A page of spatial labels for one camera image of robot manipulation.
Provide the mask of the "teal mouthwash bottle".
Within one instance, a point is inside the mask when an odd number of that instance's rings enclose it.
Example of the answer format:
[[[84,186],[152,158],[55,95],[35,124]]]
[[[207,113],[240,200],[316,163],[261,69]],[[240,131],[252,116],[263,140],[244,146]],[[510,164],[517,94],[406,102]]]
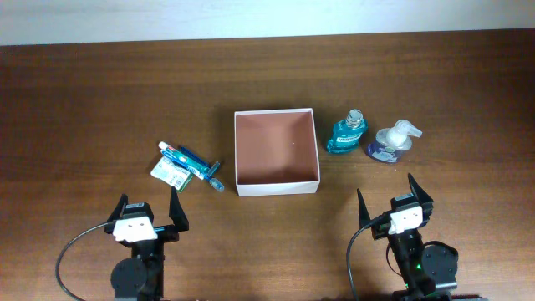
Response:
[[[333,134],[326,149],[330,154],[345,154],[354,151],[368,129],[368,124],[360,110],[352,109],[345,120],[333,127]]]

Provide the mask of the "clear pump soap bottle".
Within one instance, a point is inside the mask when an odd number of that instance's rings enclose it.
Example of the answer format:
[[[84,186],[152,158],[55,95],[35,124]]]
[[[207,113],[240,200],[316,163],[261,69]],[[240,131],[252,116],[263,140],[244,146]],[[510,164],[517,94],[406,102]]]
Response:
[[[408,120],[398,120],[394,126],[379,130],[366,148],[374,160],[395,164],[412,147],[411,136],[420,138],[423,132]]]

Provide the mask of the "blue white toothbrush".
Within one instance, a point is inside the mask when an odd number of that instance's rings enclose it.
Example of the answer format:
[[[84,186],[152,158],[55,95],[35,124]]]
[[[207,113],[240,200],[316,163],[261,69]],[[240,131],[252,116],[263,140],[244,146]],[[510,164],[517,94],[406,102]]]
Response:
[[[198,177],[196,174],[195,174],[195,169],[190,169],[188,166],[184,166],[182,163],[176,163],[176,162],[173,162],[174,164],[176,164],[177,166],[179,167],[182,167],[188,171],[190,171],[193,175],[195,175],[196,177]],[[212,177],[211,179],[209,180],[203,180],[203,181],[207,181],[215,190],[219,191],[219,192],[223,192],[225,187],[224,185],[218,180],[216,179],[216,177]]]

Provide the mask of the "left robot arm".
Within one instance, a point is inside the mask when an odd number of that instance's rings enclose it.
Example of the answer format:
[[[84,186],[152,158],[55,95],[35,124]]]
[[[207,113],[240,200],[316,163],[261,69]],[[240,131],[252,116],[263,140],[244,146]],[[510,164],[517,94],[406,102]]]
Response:
[[[129,203],[122,195],[110,214],[104,232],[131,250],[118,262],[110,276],[115,300],[161,300],[164,296],[164,245],[177,242],[189,230],[189,221],[171,188],[169,218],[172,223],[155,226],[154,213],[147,202]]]

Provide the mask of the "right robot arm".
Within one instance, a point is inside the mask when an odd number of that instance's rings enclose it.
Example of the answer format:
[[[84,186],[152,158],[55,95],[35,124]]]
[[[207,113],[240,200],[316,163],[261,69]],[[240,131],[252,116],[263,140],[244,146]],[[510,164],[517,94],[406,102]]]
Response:
[[[390,200],[391,209],[371,218],[361,192],[359,230],[351,242],[369,229],[374,240],[386,238],[405,288],[395,291],[392,300],[451,300],[457,288],[458,251],[439,241],[423,242],[419,229],[430,220],[434,201],[412,175],[408,175],[410,193]]]

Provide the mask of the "blue disposable razor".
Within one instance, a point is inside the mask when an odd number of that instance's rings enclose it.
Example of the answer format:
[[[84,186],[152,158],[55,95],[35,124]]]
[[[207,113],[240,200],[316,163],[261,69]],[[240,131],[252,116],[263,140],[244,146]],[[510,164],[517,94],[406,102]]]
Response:
[[[183,146],[179,148],[179,152],[181,153],[179,155],[179,161],[184,166],[188,166],[190,169],[195,169],[195,174],[202,180],[211,179],[220,167],[220,163],[218,161],[210,165],[207,161],[204,161]]]

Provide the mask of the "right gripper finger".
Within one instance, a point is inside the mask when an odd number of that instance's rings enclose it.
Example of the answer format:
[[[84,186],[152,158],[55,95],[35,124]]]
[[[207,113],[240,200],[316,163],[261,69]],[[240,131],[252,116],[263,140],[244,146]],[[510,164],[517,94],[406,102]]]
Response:
[[[364,228],[366,225],[370,223],[371,219],[369,216],[369,211],[364,201],[364,197],[360,189],[357,190],[357,196],[358,196],[358,203],[359,203],[359,227]]]
[[[433,199],[417,183],[417,181],[415,180],[415,178],[412,176],[411,173],[408,174],[408,180],[409,180],[409,185],[410,185],[412,194],[414,195],[414,197],[417,199],[420,206],[422,207],[423,217],[430,217],[432,214],[432,210],[434,208]]]

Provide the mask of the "toothpaste tube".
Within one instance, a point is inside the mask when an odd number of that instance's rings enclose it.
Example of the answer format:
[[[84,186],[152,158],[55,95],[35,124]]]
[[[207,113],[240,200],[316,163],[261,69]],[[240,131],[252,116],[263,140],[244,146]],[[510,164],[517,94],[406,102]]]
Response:
[[[169,160],[176,162],[176,163],[183,163],[186,164],[188,161],[188,157],[182,154],[180,151],[172,147],[171,145],[167,144],[164,141],[161,141],[158,144],[158,147],[160,148],[160,153],[168,158]]]

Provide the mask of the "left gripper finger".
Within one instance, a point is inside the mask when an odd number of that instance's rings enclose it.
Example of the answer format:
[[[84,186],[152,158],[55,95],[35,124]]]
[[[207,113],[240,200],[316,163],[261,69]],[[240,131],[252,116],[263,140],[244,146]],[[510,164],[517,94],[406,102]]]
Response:
[[[180,204],[178,191],[175,187],[171,188],[170,193],[169,218],[173,221],[178,232],[189,230],[189,221]]]
[[[110,214],[107,222],[113,222],[113,221],[118,220],[121,217],[121,214],[124,211],[125,206],[127,204],[128,204],[128,196],[126,194],[122,194],[115,209]]]

